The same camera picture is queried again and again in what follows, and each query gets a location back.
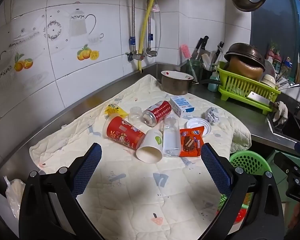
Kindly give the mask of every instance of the sink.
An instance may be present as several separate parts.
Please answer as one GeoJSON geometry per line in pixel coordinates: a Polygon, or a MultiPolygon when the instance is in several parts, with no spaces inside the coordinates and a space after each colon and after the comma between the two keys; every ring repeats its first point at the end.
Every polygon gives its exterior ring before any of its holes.
{"type": "Polygon", "coordinates": [[[282,101],[286,104],[288,108],[288,120],[284,124],[278,125],[278,122],[272,121],[274,113],[270,113],[268,117],[273,132],[300,142],[300,111],[297,113],[297,115],[295,115],[295,109],[299,102],[289,97],[285,93],[278,95],[277,101],[282,101]]]}

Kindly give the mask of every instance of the paper cup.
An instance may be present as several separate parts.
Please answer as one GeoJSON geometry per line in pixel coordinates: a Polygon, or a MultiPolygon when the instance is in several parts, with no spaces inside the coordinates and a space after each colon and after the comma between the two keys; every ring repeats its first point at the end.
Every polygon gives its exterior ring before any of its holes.
{"type": "Polygon", "coordinates": [[[119,114],[111,114],[103,126],[103,135],[125,146],[137,150],[145,136],[138,128],[122,119],[119,114]]]}
{"type": "Polygon", "coordinates": [[[151,129],[136,151],[139,160],[145,163],[157,163],[162,159],[162,133],[159,130],[151,129]]]}

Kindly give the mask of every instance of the orange snack wrapper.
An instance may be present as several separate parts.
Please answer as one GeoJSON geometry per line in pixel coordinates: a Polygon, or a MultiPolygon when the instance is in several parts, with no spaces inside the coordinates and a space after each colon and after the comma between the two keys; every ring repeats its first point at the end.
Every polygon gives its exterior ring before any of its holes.
{"type": "Polygon", "coordinates": [[[204,126],[192,129],[180,129],[181,153],[179,157],[197,157],[201,155],[204,126]]]}

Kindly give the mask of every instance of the yellow gas hose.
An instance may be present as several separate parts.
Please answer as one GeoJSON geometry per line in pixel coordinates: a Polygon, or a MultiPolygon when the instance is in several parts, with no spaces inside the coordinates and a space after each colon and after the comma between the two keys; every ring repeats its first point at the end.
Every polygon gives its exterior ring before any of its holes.
{"type": "MultiPolygon", "coordinates": [[[[154,0],[149,0],[146,16],[145,16],[145,19],[143,21],[141,36],[140,36],[140,39],[139,39],[139,52],[138,52],[139,54],[141,54],[143,52],[143,43],[144,43],[144,38],[145,38],[145,35],[146,35],[148,18],[149,18],[153,3],[154,3],[154,0]]],[[[141,61],[138,61],[138,70],[142,71],[141,61]]]]}

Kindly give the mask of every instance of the dish rack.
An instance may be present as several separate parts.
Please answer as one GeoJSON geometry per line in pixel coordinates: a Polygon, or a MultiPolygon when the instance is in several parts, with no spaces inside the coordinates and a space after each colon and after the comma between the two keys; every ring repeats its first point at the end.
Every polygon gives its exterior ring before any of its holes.
{"type": "Polygon", "coordinates": [[[220,82],[222,86],[219,86],[219,92],[221,93],[221,100],[227,100],[233,98],[249,105],[262,109],[262,113],[266,115],[268,112],[272,112],[273,108],[263,105],[256,101],[247,98],[251,91],[256,94],[269,99],[271,102],[275,102],[277,96],[281,93],[274,88],[271,88],[263,83],[257,82],[250,78],[246,78],[235,73],[223,70],[225,62],[218,62],[217,71],[220,74],[220,82]]]}

